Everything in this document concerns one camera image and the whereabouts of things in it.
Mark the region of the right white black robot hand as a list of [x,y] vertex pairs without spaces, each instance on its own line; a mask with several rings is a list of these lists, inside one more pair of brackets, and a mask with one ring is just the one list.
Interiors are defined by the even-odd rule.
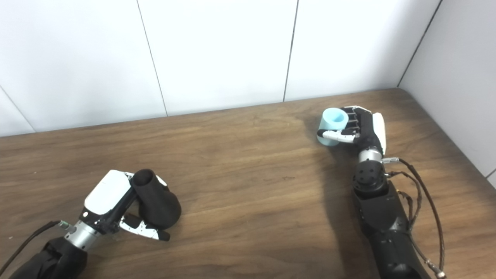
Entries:
[[376,149],[386,153],[386,124],[381,113],[372,113],[361,106],[325,109],[317,131],[323,145],[338,143],[355,145],[358,150]]

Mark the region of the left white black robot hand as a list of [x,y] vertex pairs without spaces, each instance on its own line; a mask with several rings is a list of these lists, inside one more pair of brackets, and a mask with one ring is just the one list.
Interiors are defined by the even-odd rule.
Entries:
[[169,241],[170,234],[145,222],[144,217],[127,213],[138,199],[131,180],[134,173],[110,170],[84,200],[76,223],[81,249],[89,248],[98,237],[115,234],[120,229],[138,236]]

